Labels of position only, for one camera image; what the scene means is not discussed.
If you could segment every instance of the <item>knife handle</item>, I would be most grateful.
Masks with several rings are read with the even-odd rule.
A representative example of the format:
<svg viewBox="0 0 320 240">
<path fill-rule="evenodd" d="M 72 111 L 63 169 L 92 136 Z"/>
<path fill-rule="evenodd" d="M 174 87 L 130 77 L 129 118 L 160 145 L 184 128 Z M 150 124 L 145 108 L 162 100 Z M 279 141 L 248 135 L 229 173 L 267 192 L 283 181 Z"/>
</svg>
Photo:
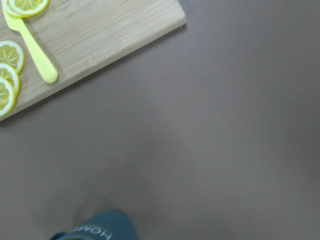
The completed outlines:
<svg viewBox="0 0 320 240">
<path fill-rule="evenodd" d="M 38 45 L 24 23 L 20 29 L 20 34 L 42 79 L 48 84 L 55 82 L 58 78 L 58 72 L 55 66 Z"/>
</svg>

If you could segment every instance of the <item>yellow knife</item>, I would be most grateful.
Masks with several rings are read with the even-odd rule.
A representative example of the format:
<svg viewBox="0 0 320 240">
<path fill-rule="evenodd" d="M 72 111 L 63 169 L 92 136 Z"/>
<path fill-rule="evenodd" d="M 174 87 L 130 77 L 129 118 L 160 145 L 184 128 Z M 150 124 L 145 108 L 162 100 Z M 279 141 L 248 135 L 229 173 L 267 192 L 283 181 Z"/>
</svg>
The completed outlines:
<svg viewBox="0 0 320 240">
<path fill-rule="evenodd" d="M 48 84 L 55 82 L 58 78 L 58 72 L 55 66 L 32 37 L 24 21 L 21 18 L 9 15 L 4 8 L 3 2 L 4 1 L 2 1 L 2 11 L 6 24 L 10 29 L 21 34 L 42 79 Z"/>
</svg>

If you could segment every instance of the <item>gray surface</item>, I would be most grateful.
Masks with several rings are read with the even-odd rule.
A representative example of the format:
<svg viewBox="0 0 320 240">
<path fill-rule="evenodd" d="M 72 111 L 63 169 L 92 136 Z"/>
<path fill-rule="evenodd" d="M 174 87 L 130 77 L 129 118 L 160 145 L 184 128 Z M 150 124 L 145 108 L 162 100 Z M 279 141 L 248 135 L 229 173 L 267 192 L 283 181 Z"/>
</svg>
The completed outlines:
<svg viewBox="0 0 320 240">
<path fill-rule="evenodd" d="M 320 238 L 320 2 L 184 0 L 175 31 L 0 123 L 0 238 L 105 209 L 140 240 Z"/>
</svg>

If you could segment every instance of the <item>yellow plastic knife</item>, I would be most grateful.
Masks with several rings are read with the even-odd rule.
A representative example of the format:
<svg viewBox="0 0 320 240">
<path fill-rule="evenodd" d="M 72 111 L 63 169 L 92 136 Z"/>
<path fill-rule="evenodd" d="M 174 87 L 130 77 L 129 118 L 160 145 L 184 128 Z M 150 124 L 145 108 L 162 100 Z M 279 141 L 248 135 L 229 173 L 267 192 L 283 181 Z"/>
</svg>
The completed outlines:
<svg viewBox="0 0 320 240">
<path fill-rule="evenodd" d="M 21 18 L 9 15 L 4 8 L 3 2 L 4 1 L 2 1 L 2 11 L 6 24 L 10 29 L 21 34 L 42 79 L 48 84 L 55 82 L 58 78 L 58 72 L 55 66 L 32 37 L 24 21 Z"/>
</svg>

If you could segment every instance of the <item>wooden cutting board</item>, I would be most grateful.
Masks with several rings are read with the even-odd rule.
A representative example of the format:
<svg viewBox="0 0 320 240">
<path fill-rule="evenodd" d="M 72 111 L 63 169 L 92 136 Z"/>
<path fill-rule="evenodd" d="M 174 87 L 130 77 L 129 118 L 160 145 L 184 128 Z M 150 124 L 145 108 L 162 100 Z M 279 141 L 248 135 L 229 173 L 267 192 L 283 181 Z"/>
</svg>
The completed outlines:
<svg viewBox="0 0 320 240">
<path fill-rule="evenodd" d="M 24 22 L 59 78 L 53 84 L 41 79 L 20 34 L 8 28 L 1 10 L 0 41 L 17 42 L 26 58 L 15 107 L 0 121 L 184 25 L 186 16 L 178 0 L 52 0 Z"/>
</svg>

